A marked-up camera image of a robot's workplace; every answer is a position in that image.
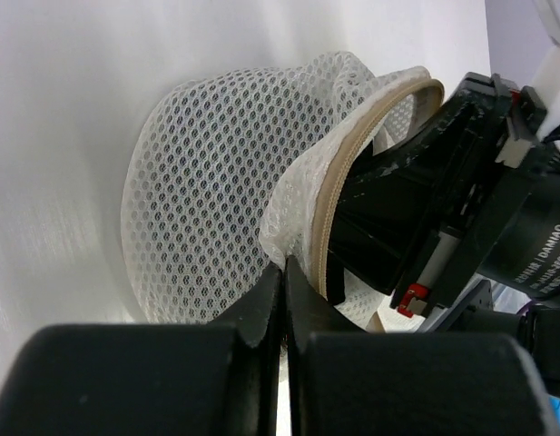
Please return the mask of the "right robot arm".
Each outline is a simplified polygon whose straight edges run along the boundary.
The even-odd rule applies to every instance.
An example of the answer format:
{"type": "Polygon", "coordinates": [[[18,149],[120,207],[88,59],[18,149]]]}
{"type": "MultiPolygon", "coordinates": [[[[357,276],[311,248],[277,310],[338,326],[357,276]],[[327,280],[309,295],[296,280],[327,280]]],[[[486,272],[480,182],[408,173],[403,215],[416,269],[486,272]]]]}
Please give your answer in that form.
{"type": "Polygon", "coordinates": [[[505,332],[560,398],[560,124],[536,91],[467,74],[392,145],[352,161],[328,241],[327,297],[352,273],[427,331],[505,332]]]}

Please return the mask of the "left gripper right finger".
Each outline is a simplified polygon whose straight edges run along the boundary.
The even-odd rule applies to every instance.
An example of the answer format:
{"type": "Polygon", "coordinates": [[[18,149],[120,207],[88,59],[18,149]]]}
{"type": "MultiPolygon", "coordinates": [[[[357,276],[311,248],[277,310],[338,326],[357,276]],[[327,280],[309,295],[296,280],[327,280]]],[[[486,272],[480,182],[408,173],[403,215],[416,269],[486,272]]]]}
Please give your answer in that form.
{"type": "Polygon", "coordinates": [[[286,293],[295,435],[557,435],[530,354],[504,334],[370,333],[289,258],[286,293]]]}

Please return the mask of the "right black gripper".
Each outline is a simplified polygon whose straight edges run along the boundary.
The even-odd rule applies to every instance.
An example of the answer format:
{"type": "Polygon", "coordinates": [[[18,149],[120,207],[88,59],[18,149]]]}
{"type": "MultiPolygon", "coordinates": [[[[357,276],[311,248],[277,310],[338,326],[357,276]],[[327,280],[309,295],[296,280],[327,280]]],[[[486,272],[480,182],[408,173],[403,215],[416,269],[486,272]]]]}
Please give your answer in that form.
{"type": "Polygon", "coordinates": [[[467,74],[415,134],[355,163],[351,189],[394,177],[427,189],[344,190],[329,237],[327,296],[344,302],[344,272],[393,294],[406,317],[449,309],[546,174],[537,131],[545,104],[534,87],[467,74]]]}

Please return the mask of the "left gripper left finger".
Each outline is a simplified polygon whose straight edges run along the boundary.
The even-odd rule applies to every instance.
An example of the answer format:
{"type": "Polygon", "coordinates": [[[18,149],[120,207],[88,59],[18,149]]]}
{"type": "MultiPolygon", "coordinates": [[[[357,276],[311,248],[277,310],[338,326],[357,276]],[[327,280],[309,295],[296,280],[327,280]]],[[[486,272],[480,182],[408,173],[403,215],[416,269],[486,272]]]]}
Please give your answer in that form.
{"type": "Polygon", "coordinates": [[[0,391],[0,435],[271,435],[282,274],[205,324],[58,324],[0,391]]]}

